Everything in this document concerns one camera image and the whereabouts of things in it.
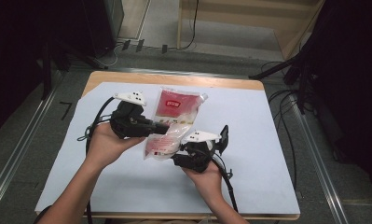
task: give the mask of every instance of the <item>red package label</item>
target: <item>red package label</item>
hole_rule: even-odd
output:
[[[200,105],[198,95],[186,95],[173,91],[162,91],[157,108],[157,116],[177,118],[190,114]]]

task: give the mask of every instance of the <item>cable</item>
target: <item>cable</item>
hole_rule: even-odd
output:
[[[212,158],[212,162],[218,167],[218,170],[220,171],[221,176],[223,177],[224,181],[227,184],[228,188],[228,193],[229,193],[229,198],[231,199],[232,202],[232,207],[236,212],[238,211],[238,206],[236,205],[236,200],[235,200],[235,195],[234,195],[234,189],[232,188],[231,183],[229,182],[227,172],[224,171],[223,167],[220,166],[220,164]]]
[[[286,111],[284,111],[284,113],[283,114],[286,114],[288,111],[290,111],[290,109],[294,106],[294,105],[296,105],[296,100],[294,100],[294,101],[289,101],[289,102],[287,102],[284,106],[287,106],[288,104],[291,104],[291,103],[293,103]],[[276,113],[276,115],[275,115],[275,117],[273,117],[273,120],[275,120],[278,116],[279,116],[279,114],[280,114],[280,111],[278,112],[278,113]],[[276,128],[276,130],[278,130],[279,129],[279,124],[280,124],[280,122],[281,122],[281,119],[282,118],[279,118],[279,121],[278,121],[278,127]]]
[[[288,105],[289,103],[293,103],[288,109],[286,109],[282,114],[281,116],[279,117],[279,120],[278,120],[278,126],[276,127],[276,130],[279,130],[279,127],[281,126],[281,120],[282,120],[282,116],[285,115],[287,112],[289,112],[294,105],[296,105],[296,100],[294,101],[289,101],[288,103],[286,103],[283,107],[285,107],[286,105]]]
[[[120,46],[121,46],[121,45],[117,45],[117,46],[113,49],[113,53],[114,53],[114,55],[116,56],[116,59],[114,60],[113,63],[110,63],[110,64],[103,63],[103,62],[99,61],[97,58],[95,58],[95,61],[98,62],[98,63],[100,63],[101,65],[104,65],[104,66],[107,66],[107,67],[116,64],[117,61],[118,61],[118,56],[117,56],[117,54],[116,54],[116,49],[119,48]]]
[[[177,48],[170,48],[170,49],[177,49],[177,50],[185,50],[185,49],[188,49],[189,46],[191,46],[191,44],[194,42],[194,39],[195,39],[195,24],[197,22],[197,14],[198,14],[198,5],[200,4],[200,0],[197,0],[197,6],[195,7],[195,15],[194,15],[194,24],[193,24],[193,29],[192,29],[192,39],[191,41],[189,42],[189,44],[185,47],[182,47],[180,49],[177,49]]]
[[[132,46],[132,47],[137,47],[137,45],[135,45],[135,44],[130,44],[130,46]],[[159,49],[159,50],[162,50],[162,48],[159,48],[159,47],[151,47],[151,46],[142,46],[142,48],[143,48],[143,49]],[[193,49],[177,49],[177,48],[168,48],[168,50],[171,50],[171,51],[192,51],[192,50],[194,50],[194,48],[193,48]]]
[[[261,73],[264,72],[263,68],[264,68],[267,64],[270,64],[270,63],[282,63],[282,62],[268,62],[268,63],[264,63],[264,64],[261,65],[261,67],[260,67]]]
[[[223,163],[223,166],[224,166],[224,171],[227,172],[227,167],[226,167],[226,164],[224,163],[223,159],[221,159],[221,157],[217,154],[217,153],[214,153],[214,155],[220,159],[221,163]]]
[[[293,94],[292,92],[290,93],[287,93],[281,100],[280,104],[279,104],[279,110],[281,112],[281,117],[282,117],[282,123],[283,123],[283,126],[284,126],[284,129],[287,133],[287,136],[288,136],[288,141],[290,143],[290,147],[291,147],[291,151],[292,151],[292,154],[293,154],[293,166],[294,166],[294,180],[293,180],[293,188],[296,189],[296,152],[294,150],[294,145],[293,145],[293,139],[291,138],[291,135],[288,131],[288,128],[287,128],[287,125],[284,121],[284,117],[283,117],[283,112],[282,112],[282,103],[284,102],[284,100],[289,97],[291,94]]]
[[[107,107],[108,104],[110,104],[110,102],[112,102],[114,100],[114,97],[110,97],[104,104],[103,106],[101,107],[101,109],[99,110],[98,114],[96,115],[95,117],[95,120],[92,122],[92,124],[89,126],[90,128],[90,132],[88,133],[88,138],[87,138],[87,143],[86,143],[86,156],[88,154],[88,151],[90,149],[90,140],[92,138],[92,135],[93,135],[93,132],[95,131],[95,128],[96,126],[98,125],[98,123],[100,123],[100,118],[101,118],[101,114],[103,113],[104,109]],[[92,212],[90,211],[90,201],[88,201],[88,204],[87,204],[87,218],[88,218],[88,223],[89,224],[92,224]]]
[[[268,99],[268,103],[270,104],[270,102],[275,99],[276,97],[278,97],[279,95],[285,93],[285,92],[291,92],[291,93],[294,93],[294,92],[297,92],[297,90],[284,90],[284,91],[276,91],[274,93],[272,93],[272,95],[269,97]]]
[[[189,17],[191,18],[191,10],[189,10],[188,11],[188,13],[189,13]],[[191,25],[191,20],[188,20],[188,25],[189,25],[189,29],[192,31],[192,32],[194,32],[194,28],[192,27],[192,25]]]
[[[103,123],[103,122],[107,122],[107,121],[110,121],[112,119],[102,119],[101,121],[99,121],[98,123]]]

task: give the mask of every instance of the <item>finger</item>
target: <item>finger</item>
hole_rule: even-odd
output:
[[[122,141],[122,146],[125,149],[128,149],[130,147],[136,146],[137,144],[143,142],[144,140],[145,140],[145,137],[131,137],[131,138],[127,138],[127,139],[124,139]]]

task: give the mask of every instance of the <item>table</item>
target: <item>table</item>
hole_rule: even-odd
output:
[[[180,1],[177,48],[181,43],[182,20],[194,20],[194,13],[189,11],[195,11],[196,3]],[[271,28],[287,60],[312,31],[323,4],[324,0],[200,0],[197,21]]]
[[[144,115],[152,118],[160,87],[207,93],[194,123],[197,130],[219,133],[229,126],[223,153],[233,169],[231,184],[240,213],[247,219],[297,219],[299,207],[261,82],[217,77],[93,72],[78,101],[62,148],[35,211],[53,204],[85,158],[76,139],[115,92],[143,91]],[[117,103],[103,114],[111,113]],[[193,183],[172,160],[143,159],[144,146],[128,150],[102,172],[91,196],[95,217],[204,219],[211,214]],[[227,186],[223,194],[230,203]]]

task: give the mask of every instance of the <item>plastic bag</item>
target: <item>plastic bag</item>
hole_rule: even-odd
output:
[[[182,138],[192,127],[200,105],[208,95],[162,87],[155,122],[170,125],[166,134],[150,134],[145,145],[145,159],[169,159],[179,150]]]

